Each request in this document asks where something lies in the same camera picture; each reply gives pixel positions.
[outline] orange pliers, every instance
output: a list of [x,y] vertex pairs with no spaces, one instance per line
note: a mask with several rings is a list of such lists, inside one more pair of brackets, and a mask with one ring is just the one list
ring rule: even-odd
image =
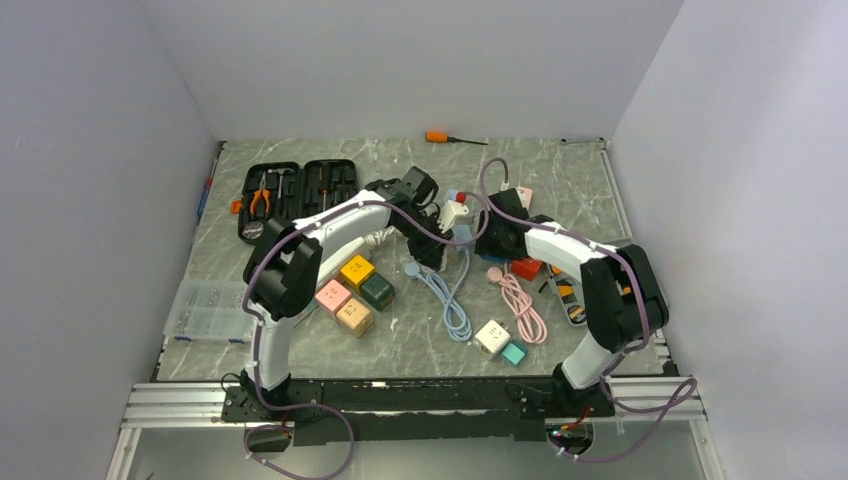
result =
[[260,200],[265,200],[263,217],[268,215],[268,211],[271,210],[271,191],[265,188],[265,173],[262,172],[262,180],[259,181],[259,190],[253,192],[253,200],[250,202],[250,214],[254,217],[256,216],[256,206],[259,205]]

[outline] open tool case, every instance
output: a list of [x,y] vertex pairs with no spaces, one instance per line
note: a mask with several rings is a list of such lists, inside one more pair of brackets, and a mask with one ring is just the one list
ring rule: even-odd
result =
[[[261,193],[256,196],[263,176],[267,208],[265,196]],[[241,200],[233,204],[233,213],[238,214],[238,237],[253,245],[261,227],[245,232],[245,226],[251,222],[264,225],[269,218],[277,215],[294,220],[321,213],[324,211],[324,189],[327,190],[328,209],[356,195],[359,183],[354,163],[346,159],[328,159],[312,160],[302,166],[294,162],[253,165],[247,170]]]

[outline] white wall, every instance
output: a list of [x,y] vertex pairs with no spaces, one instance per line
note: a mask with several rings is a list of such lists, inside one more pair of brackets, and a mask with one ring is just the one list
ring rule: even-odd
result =
[[848,477],[845,25],[686,2],[613,138],[730,478]]
[[0,45],[0,478],[103,478],[215,143],[133,0],[3,2]]
[[609,137],[682,0],[141,0],[224,139]]

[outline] red block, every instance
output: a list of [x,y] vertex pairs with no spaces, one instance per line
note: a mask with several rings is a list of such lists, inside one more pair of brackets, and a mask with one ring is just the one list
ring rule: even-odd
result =
[[539,270],[542,269],[542,262],[539,260],[535,260],[533,258],[525,258],[524,260],[516,260],[512,262],[512,273],[518,275],[519,277],[533,281],[536,278],[536,275],[539,274]]

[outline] clear plastic box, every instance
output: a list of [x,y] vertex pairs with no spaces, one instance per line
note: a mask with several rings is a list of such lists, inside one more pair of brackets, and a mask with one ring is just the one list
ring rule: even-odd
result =
[[[243,282],[183,280],[165,322],[165,335],[177,340],[250,342],[253,316],[241,309],[246,287]],[[315,308],[314,303],[298,321]]]

